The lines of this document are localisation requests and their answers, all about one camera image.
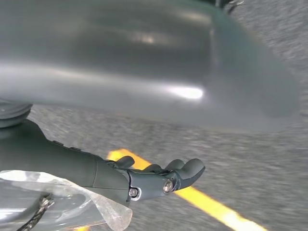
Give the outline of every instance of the gray metal part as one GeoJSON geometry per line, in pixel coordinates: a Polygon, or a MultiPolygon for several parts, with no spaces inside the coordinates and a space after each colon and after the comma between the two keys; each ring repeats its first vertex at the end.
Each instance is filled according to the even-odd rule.
{"type": "Polygon", "coordinates": [[[192,175],[189,178],[184,178],[183,179],[182,176],[180,175],[180,170],[178,171],[177,173],[179,173],[180,177],[182,178],[182,180],[180,181],[180,189],[183,189],[183,188],[186,188],[189,186],[193,185],[193,183],[195,183],[196,180],[198,180],[199,178],[200,178],[203,172],[205,170],[205,167],[203,167],[202,169],[201,169],[199,172],[196,172],[194,175],[192,175]]]}
{"type": "Polygon", "coordinates": [[[193,178],[200,172],[204,172],[205,165],[199,159],[191,159],[180,169],[176,169],[179,176],[183,180],[193,178]]]}
{"type": "Polygon", "coordinates": [[[138,190],[138,195],[136,198],[131,198],[132,201],[148,200],[166,195],[164,193],[163,187],[168,178],[142,170],[129,170],[128,173],[131,178],[131,187],[138,190]]]}
{"type": "Polygon", "coordinates": [[[232,132],[297,118],[295,80],[253,35],[193,0],[0,2],[0,99],[232,132]]]}
{"type": "MultiPolygon", "coordinates": [[[[29,220],[37,209],[42,192],[22,189],[11,181],[0,180],[0,230],[15,231],[29,220]]],[[[54,204],[47,210],[33,231],[54,231],[63,228],[95,224],[102,216],[93,202],[85,203],[85,197],[54,196],[54,204]]]]}
{"type": "Polygon", "coordinates": [[[0,129],[0,171],[3,170],[46,172],[96,193],[100,188],[105,197],[129,205],[129,182],[122,173],[97,155],[48,141],[29,120],[0,129]]]}
{"type": "Polygon", "coordinates": [[[19,124],[26,119],[32,104],[8,103],[0,100],[0,128],[19,124]]]}

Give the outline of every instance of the clear plastic cover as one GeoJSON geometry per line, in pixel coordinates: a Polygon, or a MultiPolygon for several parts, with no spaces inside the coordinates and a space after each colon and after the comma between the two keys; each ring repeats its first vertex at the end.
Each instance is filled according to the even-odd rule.
{"type": "Polygon", "coordinates": [[[4,231],[27,222],[43,193],[51,193],[54,203],[36,225],[38,230],[71,230],[106,223],[112,230],[123,231],[133,214],[117,202],[44,172],[2,171],[0,188],[0,230],[4,231]]]}

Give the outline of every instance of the chrome surface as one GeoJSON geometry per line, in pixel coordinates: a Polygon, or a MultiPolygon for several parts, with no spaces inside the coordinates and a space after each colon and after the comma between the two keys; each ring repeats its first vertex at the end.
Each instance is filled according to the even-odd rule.
{"type": "Polygon", "coordinates": [[[0,99],[233,132],[285,129],[299,109],[271,51],[193,0],[1,1],[0,99]]]}
{"type": "Polygon", "coordinates": [[[137,195],[138,195],[138,190],[137,189],[130,189],[128,194],[132,197],[136,197],[137,195]]]}
{"type": "Polygon", "coordinates": [[[174,187],[174,185],[172,184],[172,181],[171,181],[171,180],[166,180],[166,181],[165,182],[165,184],[164,184],[163,192],[164,192],[165,194],[168,194],[168,193],[170,193],[170,192],[172,190],[173,187],[174,187]]]}

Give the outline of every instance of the yellow road line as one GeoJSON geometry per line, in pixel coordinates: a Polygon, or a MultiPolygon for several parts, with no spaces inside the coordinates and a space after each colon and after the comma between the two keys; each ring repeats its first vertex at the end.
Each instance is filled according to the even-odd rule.
{"type": "MultiPolygon", "coordinates": [[[[135,160],[133,167],[136,169],[144,169],[151,164],[126,149],[109,152],[107,159],[116,161],[126,155],[131,156],[135,160]]],[[[194,187],[176,191],[175,194],[235,231],[266,231],[262,226],[243,218],[236,211],[215,201],[194,187]]]]}
{"type": "Polygon", "coordinates": [[[74,231],[89,231],[90,227],[81,227],[81,228],[75,228],[74,231]]]}

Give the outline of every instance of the bolt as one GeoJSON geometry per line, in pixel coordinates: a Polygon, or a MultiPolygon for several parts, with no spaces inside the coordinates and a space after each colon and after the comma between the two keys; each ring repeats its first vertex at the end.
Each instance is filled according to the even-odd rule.
{"type": "Polygon", "coordinates": [[[131,197],[137,197],[137,195],[138,195],[138,190],[137,189],[130,189],[128,191],[128,195],[131,197]]]}
{"type": "Polygon", "coordinates": [[[163,192],[165,194],[168,194],[172,190],[173,187],[174,185],[172,184],[172,181],[166,180],[163,186],[163,192]]]}

